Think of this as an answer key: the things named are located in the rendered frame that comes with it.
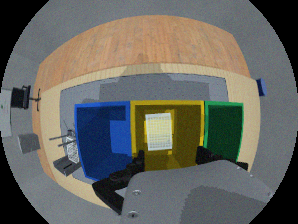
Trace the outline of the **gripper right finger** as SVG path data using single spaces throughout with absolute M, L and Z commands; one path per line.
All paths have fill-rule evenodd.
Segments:
M 213 162 L 217 160 L 227 160 L 232 163 L 235 163 L 236 165 L 240 166 L 241 168 L 245 169 L 246 171 L 248 170 L 248 163 L 244 162 L 236 162 L 234 159 L 225 159 L 223 158 L 222 155 L 216 154 L 214 155 L 213 152 L 209 151 L 203 146 L 198 146 L 197 147 L 197 153 L 196 153 L 196 160 L 195 163 L 197 165 L 208 163 L 208 162 Z

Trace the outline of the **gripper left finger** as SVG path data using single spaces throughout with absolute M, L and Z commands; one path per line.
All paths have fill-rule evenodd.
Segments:
M 126 165 L 126 169 L 111 173 L 108 178 L 101 179 L 92 184 L 96 196 L 112 210 L 121 215 L 124 197 L 115 191 L 127 187 L 130 179 L 136 173 L 145 172 L 144 162 L 144 151 L 139 150 L 138 156 L 133 158 L 132 163 Z

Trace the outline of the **yellow open bin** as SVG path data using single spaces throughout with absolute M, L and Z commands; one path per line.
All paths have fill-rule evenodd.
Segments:
M 130 101 L 130 112 L 132 160 L 144 150 L 145 171 L 197 165 L 197 147 L 203 146 L 204 138 L 204 101 Z M 172 149 L 148 151 L 146 114 L 160 113 L 171 113 Z

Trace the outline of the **white well plate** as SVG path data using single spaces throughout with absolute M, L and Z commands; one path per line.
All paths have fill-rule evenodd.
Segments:
M 74 140 L 74 139 L 75 138 L 73 138 L 73 137 L 66 136 L 66 142 L 69 142 L 69 141 Z M 77 162 L 80 161 L 78 148 L 77 148 L 77 143 L 76 143 L 76 141 L 72 142 L 72 143 L 67 144 L 68 157 L 69 157 L 69 160 L 77 163 Z
M 167 124 L 169 125 L 167 126 Z M 148 151 L 172 149 L 171 113 L 146 114 L 146 129 L 147 129 Z M 152 133 L 156 133 L 156 134 L 154 135 Z

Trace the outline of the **grey flat base plate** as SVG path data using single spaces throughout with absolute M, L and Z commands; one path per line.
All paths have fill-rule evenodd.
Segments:
M 187 73 L 149 73 L 106 78 L 60 92 L 61 136 L 75 132 L 75 104 L 135 100 L 229 102 L 225 78 Z

